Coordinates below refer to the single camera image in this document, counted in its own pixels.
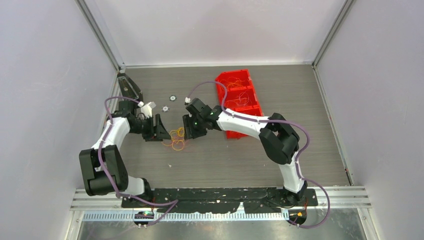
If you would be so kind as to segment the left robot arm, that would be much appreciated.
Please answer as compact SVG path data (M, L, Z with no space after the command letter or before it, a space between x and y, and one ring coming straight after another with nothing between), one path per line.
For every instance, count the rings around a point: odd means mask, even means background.
M83 184L89 196L116 193L119 197L134 196L141 207L153 202L153 192L144 178L129 176L120 148L128 134L138 134L147 142L171 139L161 116L153 115L153 101L144 103L123 97L118 109L107 112L105 129L99 140L79 153Z

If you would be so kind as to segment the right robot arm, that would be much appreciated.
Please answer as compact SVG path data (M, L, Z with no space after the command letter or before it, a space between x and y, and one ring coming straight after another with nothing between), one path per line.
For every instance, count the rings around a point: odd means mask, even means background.
M281 114L253 116L220 105L211 108L200 99L186 98L188 114L182 117L186 140L203 137L209 130L236 132L260 141L266 156L276 163L283 177L282 194L291 205L299 205L306 197L307 182L299 165L300 137L296 124Z

